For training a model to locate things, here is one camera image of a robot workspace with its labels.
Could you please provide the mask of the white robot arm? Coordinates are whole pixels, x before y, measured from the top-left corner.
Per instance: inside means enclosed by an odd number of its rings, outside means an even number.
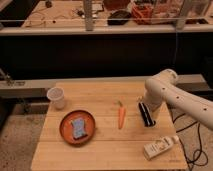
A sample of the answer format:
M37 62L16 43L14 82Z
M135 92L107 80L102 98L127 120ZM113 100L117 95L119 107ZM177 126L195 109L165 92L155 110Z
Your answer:
M153 114L165 101L213 130L213 102L178 88L177 81L178 75L172 69L165 69L145 81L145 93L138 102L144 126L156 124Z

